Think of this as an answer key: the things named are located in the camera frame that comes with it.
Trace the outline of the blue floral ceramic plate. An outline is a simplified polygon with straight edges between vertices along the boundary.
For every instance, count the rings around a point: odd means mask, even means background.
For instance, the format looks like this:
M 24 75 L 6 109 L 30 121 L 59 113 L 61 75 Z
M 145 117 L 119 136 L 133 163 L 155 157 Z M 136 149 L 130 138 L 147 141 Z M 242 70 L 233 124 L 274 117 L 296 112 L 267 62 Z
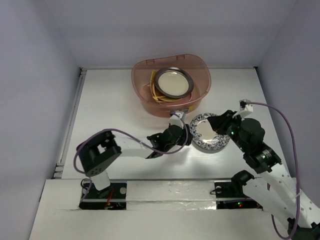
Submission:
M 217 134 L 212 130 L 208 117 L 215 116 L 217 115 L 214 113 L 201 113 L 196 115 L 189 124 L 193 142 L 204 150 L 220 150 L 230 141 L 229 136 Z

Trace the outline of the orange woven fan-shaped plate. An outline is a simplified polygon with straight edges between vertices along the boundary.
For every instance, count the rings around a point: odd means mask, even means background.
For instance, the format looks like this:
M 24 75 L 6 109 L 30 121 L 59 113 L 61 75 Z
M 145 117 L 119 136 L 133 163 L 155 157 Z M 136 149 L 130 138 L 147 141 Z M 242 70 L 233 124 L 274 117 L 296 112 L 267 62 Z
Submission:
M 157 70 L 153 70 L 150 77 L 149 87 L 150 87 L 152 98 L 157 103 L 168 103 L 170 100 L 167 98 L 167 96 L 161 95 L 161 93 L 158 90 L 156 90 L 155 82 L 154 82 L 156 73 L 157 73 Z

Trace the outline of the brown rimmed cream plate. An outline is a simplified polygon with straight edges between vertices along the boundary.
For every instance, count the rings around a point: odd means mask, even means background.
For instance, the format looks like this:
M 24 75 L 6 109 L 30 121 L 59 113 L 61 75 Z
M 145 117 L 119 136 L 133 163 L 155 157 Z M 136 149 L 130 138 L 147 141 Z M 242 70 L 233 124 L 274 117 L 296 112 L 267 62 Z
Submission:
M 172 99 L 185 98 L 194 90 L 192 77 L 178 67 L 159 69 L 153 77 L 153 82 L 160 93 Z

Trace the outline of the pink round plate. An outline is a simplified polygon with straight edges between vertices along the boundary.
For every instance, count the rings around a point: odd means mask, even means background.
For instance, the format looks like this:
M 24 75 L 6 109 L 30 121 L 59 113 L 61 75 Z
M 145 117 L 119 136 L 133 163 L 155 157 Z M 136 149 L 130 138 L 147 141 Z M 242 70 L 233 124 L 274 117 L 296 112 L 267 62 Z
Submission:
M 180 104 L 185 104 L 188 103 L 192 99 L 193 94 L 190 93 L 188 96 L 179 98 L 179 99 L 170 99 L 170 101 L 165 101 L 163 104 L 167 105 L 180 105 Z

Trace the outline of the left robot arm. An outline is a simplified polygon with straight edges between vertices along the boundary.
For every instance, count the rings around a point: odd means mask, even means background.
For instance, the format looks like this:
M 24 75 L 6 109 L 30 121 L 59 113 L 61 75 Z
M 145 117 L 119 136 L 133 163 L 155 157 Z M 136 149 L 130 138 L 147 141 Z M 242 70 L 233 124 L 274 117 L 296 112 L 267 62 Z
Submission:
M 156 159 L 164 155 L 173 155 L 193 140 L 188 124 L 170 124 L 164 132 L 147 136 L 148 143 L 115 128 L 107 128 L 94 134 L 76 148 L 73 167 L 84 174 L 89 186 L 81 198 L 90 193 L 97 198 L 106 198 L 113 189 L 107 168 L 119 157 L 137 157 Z

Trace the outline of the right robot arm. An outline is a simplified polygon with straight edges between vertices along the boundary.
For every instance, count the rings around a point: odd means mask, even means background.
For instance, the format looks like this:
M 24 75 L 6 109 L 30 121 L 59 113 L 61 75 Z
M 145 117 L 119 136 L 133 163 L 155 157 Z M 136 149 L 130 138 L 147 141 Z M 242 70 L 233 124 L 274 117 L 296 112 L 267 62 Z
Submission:
M 297 178 L 292 178 L 276 152 L 264 143 L 265 130 L 253 118 L 227 110 L 208 117 L 213 131 L 227 135 L 242 151 L 243 159 L 257 175 L 270 185 L 267 189 L 248 171 L 231 178 L 230 190 L 235 196 L 245 195 L 271 214 L 287 229 L 289 240 L 320 238 L 320 209 L 301 190 Z

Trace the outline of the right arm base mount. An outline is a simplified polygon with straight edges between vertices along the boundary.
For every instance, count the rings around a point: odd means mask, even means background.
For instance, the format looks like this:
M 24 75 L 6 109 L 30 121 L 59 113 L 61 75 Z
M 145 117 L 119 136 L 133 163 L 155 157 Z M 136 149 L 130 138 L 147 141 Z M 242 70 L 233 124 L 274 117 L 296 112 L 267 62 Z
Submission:
M 255 200 L 237 190 L 231 181 L 216 181 L 209 194 L 215 197 L 218 210 L 263 209 Z

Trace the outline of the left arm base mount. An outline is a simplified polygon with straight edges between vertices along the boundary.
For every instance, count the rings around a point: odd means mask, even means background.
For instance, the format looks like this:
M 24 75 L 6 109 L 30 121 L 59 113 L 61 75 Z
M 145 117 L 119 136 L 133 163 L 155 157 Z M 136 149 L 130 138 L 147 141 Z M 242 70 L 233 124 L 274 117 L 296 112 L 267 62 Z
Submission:
M 82 181 L 79 208 L 82 210 L 126 210 L 127 183 L 113 182 L 106 190 L 97 190 L 93 183 Z

